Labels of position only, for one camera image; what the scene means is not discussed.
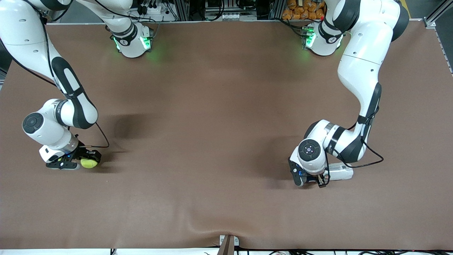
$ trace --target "yellow-green ball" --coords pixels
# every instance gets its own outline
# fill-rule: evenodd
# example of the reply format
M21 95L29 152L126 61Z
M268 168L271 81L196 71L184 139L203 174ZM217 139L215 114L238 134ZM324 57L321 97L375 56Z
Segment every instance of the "yellow-green ball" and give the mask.
M81 159L80 163L82 164L82 167L84 167L84 168L93 168L93 167L97 166L97 162L95 160L87 159L87 158Z

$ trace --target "brown table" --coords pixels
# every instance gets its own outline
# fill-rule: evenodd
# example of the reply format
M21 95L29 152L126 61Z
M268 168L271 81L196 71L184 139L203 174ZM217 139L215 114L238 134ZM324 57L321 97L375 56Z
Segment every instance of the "brown table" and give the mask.
M230 233L256 249L453 249L453 78L422 22L381 68L369 144L385 161L324 189L297 188L286 159L311 123L356 120L337 77L346 44L318 57L280 23L172 24L127 59L102 25L48 30L112 146L94 169L47 169L20 127L62 96L13 64L0 92L0 248L200 247Z

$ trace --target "tennis ball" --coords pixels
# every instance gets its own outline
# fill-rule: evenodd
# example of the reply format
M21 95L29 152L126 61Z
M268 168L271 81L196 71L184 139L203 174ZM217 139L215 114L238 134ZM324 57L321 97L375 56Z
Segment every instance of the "tennis ball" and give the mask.
M95 160L87 159L87 158L81 159L80 163L82 164L82 167L84 167L84 168L93 168L93 167L97 166L97 162Z

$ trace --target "black circular joint cap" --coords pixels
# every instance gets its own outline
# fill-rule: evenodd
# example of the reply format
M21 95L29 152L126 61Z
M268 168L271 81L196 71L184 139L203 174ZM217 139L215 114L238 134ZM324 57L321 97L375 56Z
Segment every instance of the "black circular joint cap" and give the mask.
M33 134L44 122L44 117L40 113L30 113L22 122L22 128L28 134Z
M299 144L299 157L308 162L315 160L321 153L321 146L312 139L307 139Z

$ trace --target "yellow floor tape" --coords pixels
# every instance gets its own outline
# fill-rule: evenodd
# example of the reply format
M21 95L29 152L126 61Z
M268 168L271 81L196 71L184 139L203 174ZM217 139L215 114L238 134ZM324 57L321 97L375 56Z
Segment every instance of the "yellow floor tape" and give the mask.
M401 4L404 6L404 8L406 8L407 13L409 13L409 19L412 19L412 17L410 16L409 8L407 8L406 0L400 0L400 1L401 1Z

